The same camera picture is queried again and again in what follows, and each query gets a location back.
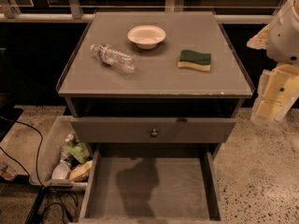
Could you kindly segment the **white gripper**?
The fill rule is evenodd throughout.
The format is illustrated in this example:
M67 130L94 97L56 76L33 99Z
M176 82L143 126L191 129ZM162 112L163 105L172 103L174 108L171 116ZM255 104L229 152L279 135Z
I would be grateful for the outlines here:
M266 49L269 24L253 36L247 46ZM263 70L257 89L251 121L266 124L282 120L299 98L299 66L279 63L272 71Z

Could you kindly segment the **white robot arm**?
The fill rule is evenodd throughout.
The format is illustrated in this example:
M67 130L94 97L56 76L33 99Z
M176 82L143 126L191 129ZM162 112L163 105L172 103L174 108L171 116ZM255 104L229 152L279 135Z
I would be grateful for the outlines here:
M278 63L263 70L250 119L255 124L282 120L299 97L299 0L288 0L247 46L265 49Z

